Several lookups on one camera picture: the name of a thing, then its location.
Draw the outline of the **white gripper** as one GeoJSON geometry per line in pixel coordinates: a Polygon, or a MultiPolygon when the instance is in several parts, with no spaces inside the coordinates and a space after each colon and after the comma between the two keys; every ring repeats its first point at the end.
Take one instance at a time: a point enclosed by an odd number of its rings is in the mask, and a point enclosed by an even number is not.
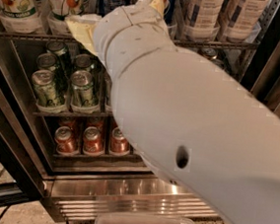
{"type": "Polygon", "coordinates": [[[120,6],[104,18],[94,14],[65,18],[72,37],[106,70],[125,69],[132,61],[169,45],[164,0],[138,0],[120,6]]]}

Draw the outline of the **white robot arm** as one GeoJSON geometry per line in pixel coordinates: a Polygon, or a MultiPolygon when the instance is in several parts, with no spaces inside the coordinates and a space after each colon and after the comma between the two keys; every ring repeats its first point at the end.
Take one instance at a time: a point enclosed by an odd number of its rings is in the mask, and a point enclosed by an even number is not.
{"type": "Polygon", "coordinates": [[[230,224],[280,224],[280,118],[223,69],[174,44],[163,0],[69,16],[111,78],[111,110],[159,177],[230,224]]]}

